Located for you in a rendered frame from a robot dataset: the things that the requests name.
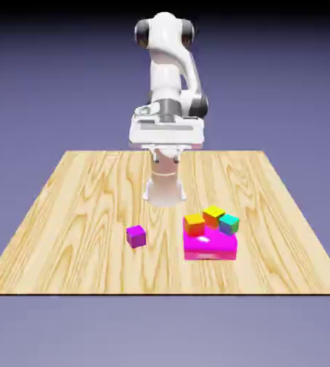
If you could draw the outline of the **small orange cube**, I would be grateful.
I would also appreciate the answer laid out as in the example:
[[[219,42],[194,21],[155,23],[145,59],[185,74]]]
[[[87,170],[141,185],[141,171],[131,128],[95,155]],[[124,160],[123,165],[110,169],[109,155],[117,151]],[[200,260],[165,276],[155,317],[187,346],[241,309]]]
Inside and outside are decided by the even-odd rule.
[[[184,216],[184,230],[189,237],[203,236],[205,220],[201,214],[187,214]]]

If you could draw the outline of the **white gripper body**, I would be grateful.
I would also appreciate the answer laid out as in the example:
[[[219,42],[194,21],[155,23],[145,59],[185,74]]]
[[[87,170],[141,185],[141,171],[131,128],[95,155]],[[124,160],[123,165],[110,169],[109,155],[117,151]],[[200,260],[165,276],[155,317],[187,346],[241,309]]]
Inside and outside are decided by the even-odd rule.
[[[129,143],[136,148],[201,148],[204,143],[204,121],[176,115],[173,123],[163,123],[158,115],[133,115]]]

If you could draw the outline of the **large magenta box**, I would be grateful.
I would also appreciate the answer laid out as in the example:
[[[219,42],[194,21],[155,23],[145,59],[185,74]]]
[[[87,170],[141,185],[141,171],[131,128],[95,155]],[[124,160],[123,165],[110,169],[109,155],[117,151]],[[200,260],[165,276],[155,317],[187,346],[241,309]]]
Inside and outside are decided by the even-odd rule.
[[[236,235],[227,235],[219,229],[204,226],[200,236],[191,236],[189,226],[183,220],[183,251],[186,260],[236,260],[238,240]]]

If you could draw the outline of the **small yellow cube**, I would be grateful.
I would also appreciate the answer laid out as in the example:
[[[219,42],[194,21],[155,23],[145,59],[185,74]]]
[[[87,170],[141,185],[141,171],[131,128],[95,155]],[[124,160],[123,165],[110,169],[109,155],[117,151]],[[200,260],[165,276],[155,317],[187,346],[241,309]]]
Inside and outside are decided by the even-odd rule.
[[[225,214],[225,210],[212,205],[203,210],[203,219],[205,225],[212,229],[217,229],[219,226],[219,219]]]

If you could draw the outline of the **small teal cube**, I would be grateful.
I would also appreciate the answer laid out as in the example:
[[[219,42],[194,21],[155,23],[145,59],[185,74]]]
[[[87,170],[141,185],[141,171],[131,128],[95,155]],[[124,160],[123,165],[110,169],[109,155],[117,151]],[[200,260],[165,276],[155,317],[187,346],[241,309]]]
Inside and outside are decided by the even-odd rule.
[[[219,230],[228,236],[234,235],[239,228],[240,219],[230,214],[224,214],[219,218]]]

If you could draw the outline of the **small purple cube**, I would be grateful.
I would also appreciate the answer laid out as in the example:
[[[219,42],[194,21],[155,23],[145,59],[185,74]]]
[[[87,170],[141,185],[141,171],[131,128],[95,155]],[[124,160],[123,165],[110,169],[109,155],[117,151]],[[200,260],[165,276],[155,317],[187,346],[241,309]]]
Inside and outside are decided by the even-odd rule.
[[[141,225],[126,228],[126,238],[133,249],[146,245],[146,231]]]

